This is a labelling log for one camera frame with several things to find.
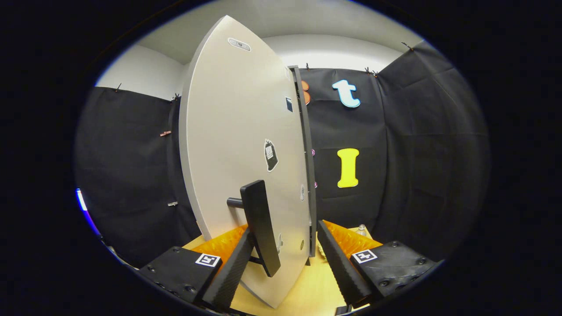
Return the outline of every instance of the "black mount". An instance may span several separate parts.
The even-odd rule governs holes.
[[[265,182],[258,180],[241,187],[240,195],[241,198],[228,198],[226,204],[244,209],[248,228],[226,263],[218,256],[172,247],[138,273],[146,282],[184,301],[231,312],[232,298],[249,261],[261,264],[268,277],[275,275],[281,267]],[[251,256],[254,247],[259,258]]]
[[[318,241],[346,304],[354,308],[378,304],[387,296],[409,290],[444,261],[431,261],[398,241],[348,259],[322,220],[318,221]]]

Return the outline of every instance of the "black fabric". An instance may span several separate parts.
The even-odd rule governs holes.
[[[179,101],[96,87],[81,115],[76,182],[106,242],[135,267],[201,234],[179,164],[178,112]]]
[[[376,79],[362,71],[348,69],[301,70],[309,84],[308,104],[314,155],[316,212],[318,219],[344,227],[365,224],[370,231],[384,191],[386,177],[386,131]],[[353,97],[359,107],[342,104],[332,84],[345,79],[355,85]],[[358,185],[339,188],[341,159],[338,150],[355,148]]]
[[[371,235],[439,261],[466,236],[484,198],[490,173],[485,120],[461,74],[426,42],[378,79],[388,161]]]

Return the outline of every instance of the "orange object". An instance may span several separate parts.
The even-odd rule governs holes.
[[[238,241],[242,238],[242,234],[244,234],[246,228],[248,228],[248,224],[234,228],[233,230],[206,241],[191,250],[202,254],[219,256],[223,260],[223,264],[216,273],[218,275],[238,245]]]
[[[326,227],[328,228],[330,233],[332,233],[332,236],[334,236],[334,239],[342,249],[343,253],[346,254],[347,259],[349,259],[351,255],[356,252],[372,249],[383,245],[376,240],[372,240],[368,237],[359,235],[356,232],[350,231],[349,229],[340,225],[330,223],[327,220],[324,220],[324,224],[326,224]]]
[[[310,94],[306,91],[304,91],[305,93],[305,105],[308,105],[310,103]]]

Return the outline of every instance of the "white door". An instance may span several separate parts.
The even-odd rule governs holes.
[[[211,28],[193,56],[179,140],[185,186],[205,240],[245,224],[244,211],[230,209],[226,200],[240,198],[245,184],[265,181],[275,241],[283,240],[281,267],[270,278],[248,263],[242,282],[276,308],[309,254],[301,118],[291,71],[230,16]]]

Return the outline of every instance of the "wooden table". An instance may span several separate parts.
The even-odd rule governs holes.
[[[350,228],[350,230],[356,231],[357,228]],[[367,237],[372,239],[367,229],[365,231],[367,232]],[[183,248],[193,249],[204,242],[203,235],[201,235],[183,246]],[[346,303],[339,291],[338,284],[336,283],[336,279],[334,278],[334,274],[328,262],[318,250],[318,242],[316,242],[316,244],[316,256],[310,258],[310,265],[304,266],[301,274],[297,278],[297,282],[279,307],[276,309],[271,308],[248,292],[241,284],[239,284],[236,289],[230,307],[258,316],[296,314],[333,316],[336,312],[336,308],[345,306]]]

